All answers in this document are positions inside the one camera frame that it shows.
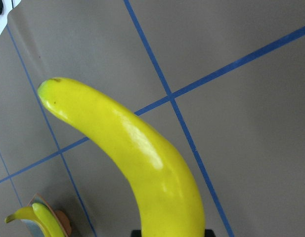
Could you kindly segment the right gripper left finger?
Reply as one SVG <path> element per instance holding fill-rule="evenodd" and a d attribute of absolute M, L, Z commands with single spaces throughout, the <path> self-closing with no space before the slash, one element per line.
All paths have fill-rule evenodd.
<path fill-rule="evenodd" d="M 141 230 L 132 230 L 131 237 L 142 237 Z"/>

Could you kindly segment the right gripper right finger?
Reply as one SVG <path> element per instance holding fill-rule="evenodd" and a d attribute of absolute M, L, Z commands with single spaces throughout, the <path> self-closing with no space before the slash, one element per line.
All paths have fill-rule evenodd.
<path fill-rule="evenodd" d="M 205 229 L 204 237 L 215 237 L 215 233 L 212 229 Z"/>

